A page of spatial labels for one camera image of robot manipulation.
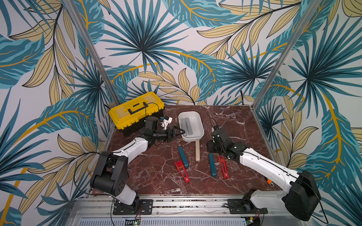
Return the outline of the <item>white plastic storage box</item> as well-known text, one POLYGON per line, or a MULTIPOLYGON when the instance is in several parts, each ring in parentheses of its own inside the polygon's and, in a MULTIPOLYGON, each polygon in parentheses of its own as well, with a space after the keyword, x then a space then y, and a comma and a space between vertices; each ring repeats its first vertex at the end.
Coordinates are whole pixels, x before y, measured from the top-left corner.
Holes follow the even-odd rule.
POLYGON ((181 112, 178 115, 180 128, 185 131, 182 138, 185 142, 201 140, 205 134, 201 116, 196 111, 181 112))

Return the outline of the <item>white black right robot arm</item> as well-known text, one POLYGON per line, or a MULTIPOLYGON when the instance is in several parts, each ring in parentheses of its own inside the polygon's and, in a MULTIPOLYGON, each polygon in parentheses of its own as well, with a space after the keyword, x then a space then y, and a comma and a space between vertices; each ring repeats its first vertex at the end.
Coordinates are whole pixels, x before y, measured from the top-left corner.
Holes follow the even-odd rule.
POLYGON ((227 160, 244 165, 270 179, 282 189, 280 195, 267 195, 255 190, 250 195, 250 202, 258 209, 272 208, 287 210, 292 216, 302 221, 308 221, 321 195, 312 173, 303 170, 298 172, 284 167, 243 143, 223 142, 220 137, 214 137, 207 143, 208 151, 218 153, 227 160))

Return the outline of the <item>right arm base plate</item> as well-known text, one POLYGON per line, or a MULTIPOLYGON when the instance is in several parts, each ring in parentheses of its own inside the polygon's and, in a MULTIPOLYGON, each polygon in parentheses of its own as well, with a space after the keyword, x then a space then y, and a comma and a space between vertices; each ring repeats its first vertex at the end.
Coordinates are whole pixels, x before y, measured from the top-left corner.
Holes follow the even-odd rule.
POLYGON ((251 201, 244 199, 228 199, 224 206, 229 209, 230 214, 263 215, 268 213, 266 208, 258 209, 251 201))

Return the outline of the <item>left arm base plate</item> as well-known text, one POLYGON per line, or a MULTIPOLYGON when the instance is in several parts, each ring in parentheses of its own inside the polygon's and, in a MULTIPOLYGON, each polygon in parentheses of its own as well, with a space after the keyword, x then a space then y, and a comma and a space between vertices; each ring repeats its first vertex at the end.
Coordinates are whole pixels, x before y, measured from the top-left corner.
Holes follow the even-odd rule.
POLYGON ((153 209, 152 199, 136 199, 133 204, 126 205, 118 200, 113 202, 114 208, 112 210, 113 215, 151 215, 153 209))

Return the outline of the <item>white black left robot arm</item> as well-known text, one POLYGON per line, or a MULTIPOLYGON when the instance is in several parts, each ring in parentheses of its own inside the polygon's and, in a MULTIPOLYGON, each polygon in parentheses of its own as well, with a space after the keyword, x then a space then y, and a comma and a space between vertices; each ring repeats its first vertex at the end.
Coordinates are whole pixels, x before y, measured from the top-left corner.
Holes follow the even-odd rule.
POLYGON ((120 203, 133 205, 137 193, 127 184, 128 165, 146 152, 156 141, 169 142, 185 134, 185 130, 173 126, 171 129, 143 129, 139 136, 124 147, 102 153, 90 180, 90 187, 112 196, 120 203))

